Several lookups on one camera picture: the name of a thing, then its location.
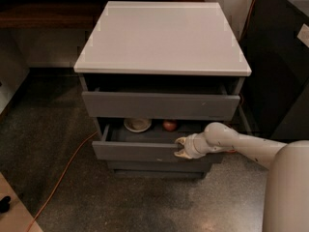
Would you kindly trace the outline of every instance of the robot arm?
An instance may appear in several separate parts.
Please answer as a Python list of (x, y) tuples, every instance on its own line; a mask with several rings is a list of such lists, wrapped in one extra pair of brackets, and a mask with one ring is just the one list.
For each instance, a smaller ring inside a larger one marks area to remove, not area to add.
[(176, 140), (175, 156), (198, 159), (207, 153), (236, 149), (269, 169), (263, 232), (309, 231), (309, 141), (290, 144), (240, 134), (220, 123)]
[(285, 143), (240, 134), (221, 123), (211, 123), (204, 132), (180, 137), (176, 142), (183, 145), (183, 149), (175, 153), (179, 158), (198, 159), (208, 153), (235, 149), (266, 168), (270, 167), (278, 151), (286, 146)]

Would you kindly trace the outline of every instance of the power cord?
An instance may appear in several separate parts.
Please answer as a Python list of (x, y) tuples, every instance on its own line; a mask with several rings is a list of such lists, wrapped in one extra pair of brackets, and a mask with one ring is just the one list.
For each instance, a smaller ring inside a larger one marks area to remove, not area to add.
[(83, 147), (83, 145), (88, 141), (90, 140), (92, 137), (94, 137), (98, 132), (94, 132), (93, 134), (91, 134), (90, 136), (88, 136), (79, 146), (78, 148), (75, 150), (74, 154), (71, 156), (65, 170), (63, 171), (62, 175), (60, 176), (55, 188), (53, 189), (53, 191), (50, 193), (50, 195), (48, 196), (46, 202), (42, 205), (42, 207), (39, 209), (39, 211), (37, 212), (37, 214), (35, 215), (35, 217), (33, 218), (33, 220), (30, 222), (26, 232), (29, 232), (33, 223), (36, 221), (36, 219), (39, 217), (39, 215), (42, 213), (43, 209), (46, 207), (46, 205), (48, 204), (48, 202), (50, 201), (50, 199), (52, 198), (52, 196), (54, 195), (56, 189), (59, 187), (61, 181), (63, 180), (65, 174), (67, 173), (68, 171), (68, 168), (71, 164), (71, 162), (73, 161), (73, 159), (75, 158), (76, 154), (79, 152), (79, 150), (81, 149), (81, 147)]
[(257, 0), (252, 0), (252, 3), (251, 3), (251, 6), (250, 6), (250, 9), (249, 9), (249, 13), (248, 13), (248, 18), (247, 18), (247, 21), (244, 25), (244, 29), (242, 31), (242, 34), (241, 34), (241, 37), (240, 37), (240, 41), (242, 40), (243, 36), (246, 34), (246, 32), (248, 31), (248, 28), (249, 28), (249, 24), (250, 24), (250, 18), (251, 18), (251, 14), (252, 14), (252, 10), (253, 10), (253, 6), (255, 5), (255, 2)]

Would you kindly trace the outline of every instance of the black cabinet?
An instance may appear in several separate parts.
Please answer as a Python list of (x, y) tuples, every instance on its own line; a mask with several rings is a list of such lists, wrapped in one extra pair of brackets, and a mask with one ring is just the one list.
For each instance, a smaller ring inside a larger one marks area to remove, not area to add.
[(306, 7), (297, 5), (306, 2), (257, 0), (240, 41), (252, 69), (242, 92), (260, 136), (309, 138), (309, 48), (297, 37), (309, 26)]

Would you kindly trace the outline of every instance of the gray speckled floor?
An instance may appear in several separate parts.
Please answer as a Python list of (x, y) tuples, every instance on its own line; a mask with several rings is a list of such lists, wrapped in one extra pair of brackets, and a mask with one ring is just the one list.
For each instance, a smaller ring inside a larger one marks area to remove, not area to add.
[[(0, 123), (0, 172), (33, 215), (96, 130), (80, 93), (76, 76), (30, 76)], [(266, 180), (265, 169), (239, 154), (226, 154), (204, 180), (115, 178), (88, 142), (38, 224), (45, 232), (257, 232)]]

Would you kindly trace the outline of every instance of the white bowl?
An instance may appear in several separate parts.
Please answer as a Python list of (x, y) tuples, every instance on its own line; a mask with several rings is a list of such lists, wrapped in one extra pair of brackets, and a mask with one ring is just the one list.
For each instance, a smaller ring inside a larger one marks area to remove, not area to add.
[(135, 118), (126, 118), (124, 120), (125, 127), (132, 132), (143, 132), (150, 128), (152, 125), (151, 119), (135, 119)]

